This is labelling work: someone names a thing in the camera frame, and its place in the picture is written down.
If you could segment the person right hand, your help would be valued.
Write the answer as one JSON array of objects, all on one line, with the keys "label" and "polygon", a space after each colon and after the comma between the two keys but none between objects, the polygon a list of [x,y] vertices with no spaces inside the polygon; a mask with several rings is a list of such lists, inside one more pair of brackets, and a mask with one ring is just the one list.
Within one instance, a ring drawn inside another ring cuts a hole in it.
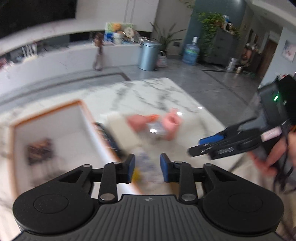
[{"label": "person right hand", "polygon": [[293,164],[295,169],[295,133],[288,134],[288,144],[285,138],[281,138],[272,148],[266,160],[261,160],[254,152],[248,152],[255,166],[259,171],[267,177],[275,177],[278,173],[277,169],[273,167],[284,154],[288,154],[288,160]]}]

